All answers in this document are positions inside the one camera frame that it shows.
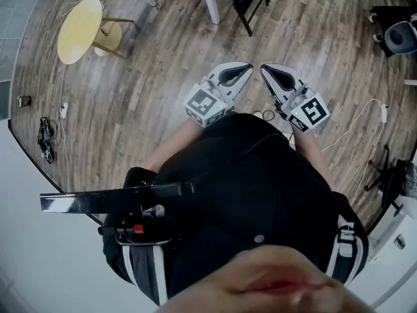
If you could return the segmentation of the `glass partition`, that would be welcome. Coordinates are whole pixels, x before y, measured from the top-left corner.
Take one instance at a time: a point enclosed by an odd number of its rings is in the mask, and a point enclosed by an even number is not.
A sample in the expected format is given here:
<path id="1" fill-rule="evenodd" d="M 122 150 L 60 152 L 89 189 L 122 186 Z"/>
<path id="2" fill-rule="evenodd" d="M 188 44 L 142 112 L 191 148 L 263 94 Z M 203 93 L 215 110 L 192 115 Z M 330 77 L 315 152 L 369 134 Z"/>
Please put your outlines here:
<path id="1" fill-rule="evenodd" d="M 10 84 L 25 27 L 37 0 L 0 0 L 0 121 L 10 117 Z"/>

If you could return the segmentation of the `person's right forearm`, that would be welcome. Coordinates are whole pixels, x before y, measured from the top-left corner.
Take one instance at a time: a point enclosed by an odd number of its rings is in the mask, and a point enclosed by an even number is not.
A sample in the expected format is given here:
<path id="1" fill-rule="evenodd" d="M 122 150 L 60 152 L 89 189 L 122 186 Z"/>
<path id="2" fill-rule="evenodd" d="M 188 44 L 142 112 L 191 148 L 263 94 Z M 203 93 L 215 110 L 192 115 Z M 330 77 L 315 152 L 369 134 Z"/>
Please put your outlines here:
<path id="1" fill-rule="evenodd" d="M 335 191 L 336 186 L 334 178 L 325 162 L 323 155 L 315 136 L 311 131 L 301 132 L 295 127 L 291 127 L 293 131 L 295 148 L 298 153 L 305 157 L 310 164 L 321 174 L 328 186 Z"/>

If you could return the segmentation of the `yellow round side table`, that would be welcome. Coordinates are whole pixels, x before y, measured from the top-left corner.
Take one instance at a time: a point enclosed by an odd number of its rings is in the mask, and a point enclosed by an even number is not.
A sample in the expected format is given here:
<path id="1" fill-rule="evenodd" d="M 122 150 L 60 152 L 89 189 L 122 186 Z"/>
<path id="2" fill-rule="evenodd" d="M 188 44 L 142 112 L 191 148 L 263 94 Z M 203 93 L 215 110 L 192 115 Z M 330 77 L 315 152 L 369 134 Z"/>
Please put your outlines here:
<path id="1" fill-rule="evenodd" d="M 82 0 L 66 16 L 57 42 L 60 61 L 72 65 L 79 61 L 90 48 L 97 55 L 114 55 L 122 40 L 122 23 L 134 23 L 124 18 L 106 18 L 103 16 L 100 0 Z"/>

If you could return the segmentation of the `plastic-wrapped black office chair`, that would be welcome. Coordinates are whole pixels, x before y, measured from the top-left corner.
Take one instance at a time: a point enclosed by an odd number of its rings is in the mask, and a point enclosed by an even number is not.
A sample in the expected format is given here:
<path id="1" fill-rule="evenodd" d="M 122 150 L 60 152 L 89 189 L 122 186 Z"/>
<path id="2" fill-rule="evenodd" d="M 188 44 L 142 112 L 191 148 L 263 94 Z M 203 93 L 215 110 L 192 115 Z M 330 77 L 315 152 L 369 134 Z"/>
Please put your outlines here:
<path id="1" fill-rule="evenodd" d="M 411 219 L 417 220 L 417 178 L 413 179 L 416 166 L 409 160 L 393 160 L 390 162 L 390 148 L 384 145 L 384 163 L 382 168 L 378 168 L 372 160 L 368 160 L 379 176 L 372 183 L 364 186 L 364 190 L 369 192 L 377 187 L 382 192 L 381 208 L 383 213 L 390 207 L 395 209 L 394 217 L 401 212 Z"/>

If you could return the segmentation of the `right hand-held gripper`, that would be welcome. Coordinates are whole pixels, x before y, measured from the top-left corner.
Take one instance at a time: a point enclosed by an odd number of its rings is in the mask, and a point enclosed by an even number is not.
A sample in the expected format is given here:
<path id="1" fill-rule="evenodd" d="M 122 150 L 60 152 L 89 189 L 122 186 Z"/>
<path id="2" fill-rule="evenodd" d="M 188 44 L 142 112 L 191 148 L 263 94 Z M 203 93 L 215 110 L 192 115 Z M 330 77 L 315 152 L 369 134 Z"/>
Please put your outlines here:
<path id="1" fill-rule="evenodd" d="M 265 63 L 260 71 L 268 90 L 278 102 L 277 112 L 299 131 L 308 132 L 330 117 L 321 95 L 304 83 L 295 69 Z"/>

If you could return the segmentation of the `person's black shirt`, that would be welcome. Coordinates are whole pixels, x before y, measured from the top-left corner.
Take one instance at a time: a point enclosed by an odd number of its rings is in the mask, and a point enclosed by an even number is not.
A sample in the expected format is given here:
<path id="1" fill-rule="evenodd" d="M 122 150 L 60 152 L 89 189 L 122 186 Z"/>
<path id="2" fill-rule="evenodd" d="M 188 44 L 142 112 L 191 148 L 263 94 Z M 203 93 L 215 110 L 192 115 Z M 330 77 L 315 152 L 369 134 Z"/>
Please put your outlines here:
<path id="1" fill-rule="evenodd" d="M 195 192 L 138 214 L 175 218 L 174 240 L 123 246 L 103 237 L 111 269 L 158 308 L 261 246 L 293 248 L 344 287 L 366 264 L 367 234 L 347 198 L 278 129 L 254 115 L 226 115 L 158 173 L 131 168 L 124 187 L 170 183 L 191 183 Z"/>

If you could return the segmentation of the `black glossy mount bar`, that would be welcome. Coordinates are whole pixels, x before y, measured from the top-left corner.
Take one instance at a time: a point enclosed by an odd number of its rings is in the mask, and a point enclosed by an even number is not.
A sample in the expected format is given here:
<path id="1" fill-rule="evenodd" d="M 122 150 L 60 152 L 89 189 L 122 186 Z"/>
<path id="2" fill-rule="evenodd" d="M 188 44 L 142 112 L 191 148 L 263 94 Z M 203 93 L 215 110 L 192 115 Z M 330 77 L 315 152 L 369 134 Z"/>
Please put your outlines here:
<path id="1" fill-rule="evenodd" d="M 114 190 L 41 194 L 43 212 L 72 214 L 138 213 L 170 198 L 195 192 L 191 183 L 143 185 Z"/>

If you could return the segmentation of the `person's left forearm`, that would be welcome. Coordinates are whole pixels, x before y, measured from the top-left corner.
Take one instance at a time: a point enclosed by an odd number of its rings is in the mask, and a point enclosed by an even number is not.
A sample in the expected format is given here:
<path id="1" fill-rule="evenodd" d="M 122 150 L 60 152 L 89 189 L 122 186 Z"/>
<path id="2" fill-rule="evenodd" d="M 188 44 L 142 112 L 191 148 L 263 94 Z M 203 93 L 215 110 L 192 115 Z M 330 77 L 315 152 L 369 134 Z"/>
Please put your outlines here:
<path id="1" fill-rule="evenodd" d="M 174 133 L 164 140 L 145 161 L 143 168 L 158 173 L 160 168 L 175 154 L 200 137 L 203 127 L 187 119 Z"/>

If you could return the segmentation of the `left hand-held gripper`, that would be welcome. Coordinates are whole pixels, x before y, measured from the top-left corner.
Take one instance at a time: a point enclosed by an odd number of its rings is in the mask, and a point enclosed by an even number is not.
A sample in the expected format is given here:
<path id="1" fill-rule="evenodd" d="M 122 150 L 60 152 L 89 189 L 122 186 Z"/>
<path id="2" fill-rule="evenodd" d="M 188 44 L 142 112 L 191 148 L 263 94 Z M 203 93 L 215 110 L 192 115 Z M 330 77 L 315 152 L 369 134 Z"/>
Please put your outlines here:
<path id="1" fill-rule="evenodd" d="M 253 73 L 253 65 L 243 62 L 222 63 L 195 84 L 183 102 L 186 115 L 207 127 L 234 108 L 234 99 Z"/>

